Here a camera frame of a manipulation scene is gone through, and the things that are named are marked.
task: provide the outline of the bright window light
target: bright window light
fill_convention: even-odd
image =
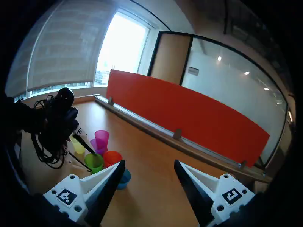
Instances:
[[[288,115],[289,115],[289,118],[291,119],[291,122],[293,122],[292,115],[291,115],[290,111],[288,111]]]
[[[137,73],[148,32],[128,16],[115,14],[99,54],[95,84],[107,85],[111,69]]]

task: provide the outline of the pink cup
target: pink cup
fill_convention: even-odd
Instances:
[[[101,156],[103,156],[103,154],[108,151],[106,147],[98,149],[96,139],[91,140],[91,145],[95,149],[96,153],[98,153]]]
[[[109,132],[105,130],[98,130],[95,132],[97,149],[107,149],[107,143],[109,139]]]

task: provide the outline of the window blind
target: window blind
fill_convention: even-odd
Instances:
[[[92,82],[113,3],[66,0],[33,26],[18,51],[6,93],[9,96],[57,84]]]
[[[49,18],[51,12],[53,12],[57,6],[57,4],[54,5],[45,14],[43,14],[23,40],[8,75],[5,87],[5,93],[7,96],[16,97],[26,92],[27,71],[34,44],[47,18]]]

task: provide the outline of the ceiling light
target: ceiling light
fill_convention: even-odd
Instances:
[[[293,122],[293,120],[292,120],[292,115],[291,115],[291,112],[290,112],[290,111],[288,111],[288,115],[289,115],[289,117],[290,117],[290,119],[291,119],[291,122]]]

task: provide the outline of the orange partition panel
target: orange partition panel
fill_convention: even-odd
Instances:
[[[172,132],[252,166],[269,134],[236,110],[177,84],[111,70],[106,97]]]

